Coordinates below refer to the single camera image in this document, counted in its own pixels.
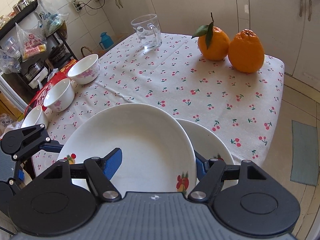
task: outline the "glass mug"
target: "glass mug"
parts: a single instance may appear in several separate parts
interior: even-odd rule
[[[145,49],[154,49],[162,44],[161,29],[156,14],[147,14],[134,19],[132,27]]]

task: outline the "white bowl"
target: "white bowl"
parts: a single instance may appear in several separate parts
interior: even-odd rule
[[[42,123],[47,128],[48,127],[48,118],[45,115],[44,111],[42,111],[42,107],[41,106],[36,106],[25,117],[21,128],[33,126],[33,125],[36,125],[36,124],[42,124]]]
[[[49,90],[44,98],[43,105],[53,111],[61,112],[71,105],[75,92],[68,78],[60,80]]]
[[[186,131],[196,152],[207,160],[222,159],[226,164],[235,165],[231,153],[225,144],[213,132],[195,122],[176,119]],[[237,180],[226,180],[223,189],[237,184]]]
[[[78,84],[84,85],[95,80],[99,72],[98,55],[92,54],[74,64],[68,71],[68,77],[72,78]]]
[[[92,116],[66,141],[58,159],[74,153],[76,163],[83,163],[116,147],[123,160],[111,182],[123,197],[127,191],[188,194],[196,185],[196,158],[186,132],[168,113],[145,104],[113,106]],[[85,179],[72,183],[88,189]]]

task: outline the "green mat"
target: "green mat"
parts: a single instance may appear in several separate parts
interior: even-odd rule
[[[317,128],[292,120],[291,181],[317,185],[319,174]]]

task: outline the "power strip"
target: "power strip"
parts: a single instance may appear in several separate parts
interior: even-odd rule
[[[80,3],[77,0],[72,0],[72,5],[76,9],[77,12],[80,12],[80,10],[82,9],[80,6]]]

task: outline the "kitchen cabinet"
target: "kitchen cabinet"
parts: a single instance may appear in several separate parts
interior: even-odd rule
[[[306,16],[299,57],[293,76],[320,90],[320,0],[306,0]]]
[[[192,35],[207,25],[213,13],[215,26],[232,39],[238,32],[236,0],[152,0],[164,33]]]
[[[306,0],[249,0],[250,28],[259,37],[265,54],[284,62],[293,74],[305,22]]]
[[[151,1],[163,33],[192,35],[195,32],[191,0]]]
[[[130,22],[150,13],[145,0],[106,0],[103,10],[115,34],[133,34]]]
[[[207,25],[213,14],[214,25],[221,28],[230,39],[238,33],[238,12],[236,0],[191,0],[195,28]]]

